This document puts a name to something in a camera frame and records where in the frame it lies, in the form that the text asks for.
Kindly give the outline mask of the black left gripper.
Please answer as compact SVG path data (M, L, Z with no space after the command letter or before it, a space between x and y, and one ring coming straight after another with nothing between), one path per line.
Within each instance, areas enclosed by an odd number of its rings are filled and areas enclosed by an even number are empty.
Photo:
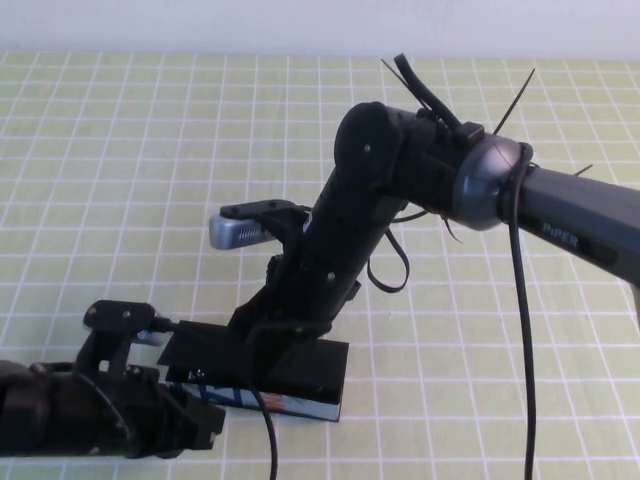
M222 432L226 411L177 387L171 394L187 417L171 427L166 389L156 369L132 366L115 378L75 372L73 378L89 389L102 410L93 455L166 459L174 450L209 450Z

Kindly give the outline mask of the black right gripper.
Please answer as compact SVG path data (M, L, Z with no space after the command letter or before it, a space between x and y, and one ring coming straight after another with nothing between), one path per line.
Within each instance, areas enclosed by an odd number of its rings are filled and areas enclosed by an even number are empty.
M263 387L280 360L290 385L320 384L331 368L323 335L359 289L358 276L389 230L389 211L231 211L233 247L265 234L282 244L265 285L234 311L229 328L249 344L252 380Z

